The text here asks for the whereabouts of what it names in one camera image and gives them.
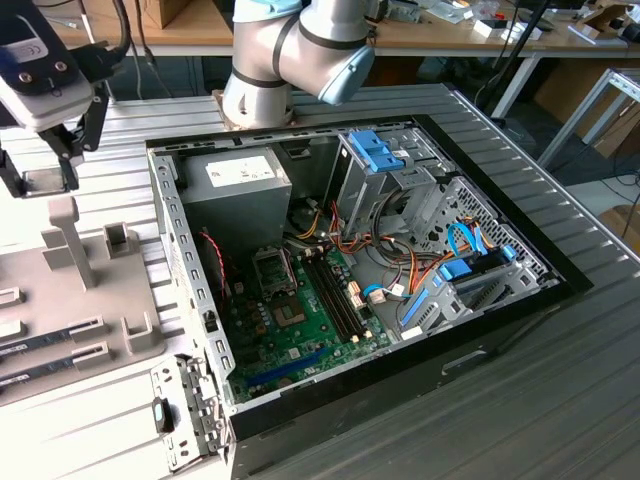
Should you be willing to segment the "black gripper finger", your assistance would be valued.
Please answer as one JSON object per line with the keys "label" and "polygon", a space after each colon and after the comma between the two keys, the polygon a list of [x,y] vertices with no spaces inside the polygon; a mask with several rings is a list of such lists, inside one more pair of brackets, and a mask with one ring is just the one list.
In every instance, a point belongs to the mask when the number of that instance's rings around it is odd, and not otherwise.
{"label": "black gripper finger", "polygon": [[4,148],[0,149],[0,174],[2,182],[13,198],[22,198],[25,195],[26,187],[24,180]]}
{"label": "black gripper finger", "polygon": [[80,117],[73,130],[58,124],[38,133],[57,156],[66,191],[79,188],[74,162],[79,164],[85,152],[98,149],[108,103],[108,93],[96,91],[88,110]]}

